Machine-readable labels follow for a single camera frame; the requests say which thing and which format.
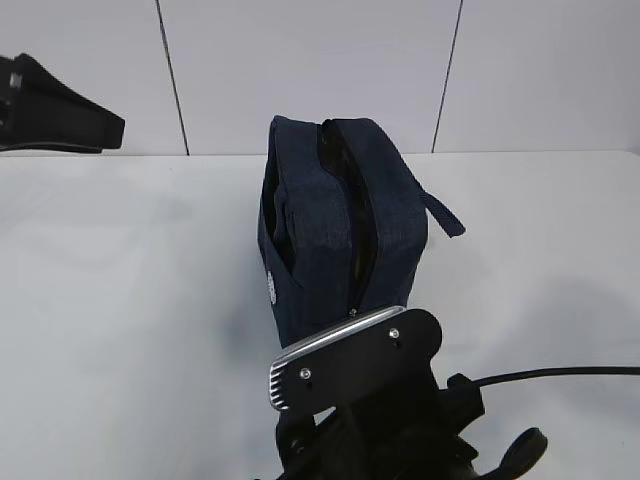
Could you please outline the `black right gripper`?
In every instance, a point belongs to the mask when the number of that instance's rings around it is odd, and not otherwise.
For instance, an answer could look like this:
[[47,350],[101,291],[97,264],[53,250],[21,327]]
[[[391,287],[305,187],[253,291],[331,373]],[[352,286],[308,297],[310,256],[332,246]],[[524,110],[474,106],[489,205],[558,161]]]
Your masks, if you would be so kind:
[[440,390],[409,377],[321,422],[281,414],[276,446],[283,479],[476,479],[477,450],[462,431],[485,413],[462,374]]

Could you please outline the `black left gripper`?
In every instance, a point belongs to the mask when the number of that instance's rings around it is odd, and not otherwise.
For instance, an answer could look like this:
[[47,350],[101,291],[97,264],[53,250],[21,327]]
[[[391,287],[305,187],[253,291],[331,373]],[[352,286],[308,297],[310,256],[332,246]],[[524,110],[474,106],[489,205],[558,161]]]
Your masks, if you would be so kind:
[[11,150],[117,150],[125,120],[22,53],[1,57],[1,145]]

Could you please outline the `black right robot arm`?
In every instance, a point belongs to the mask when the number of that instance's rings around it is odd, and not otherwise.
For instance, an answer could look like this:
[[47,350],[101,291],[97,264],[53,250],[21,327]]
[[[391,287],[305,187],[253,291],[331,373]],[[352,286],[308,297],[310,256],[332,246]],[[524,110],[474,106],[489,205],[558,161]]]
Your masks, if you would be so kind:
[[485,413],[479,387],[461,373],[444,390],[406,379],[321,422],[280,415],[275,441],[284,479],[517,479],[540,460],[548,439],[522,432],[494,469],[479,473],[479,453],[461,433]]

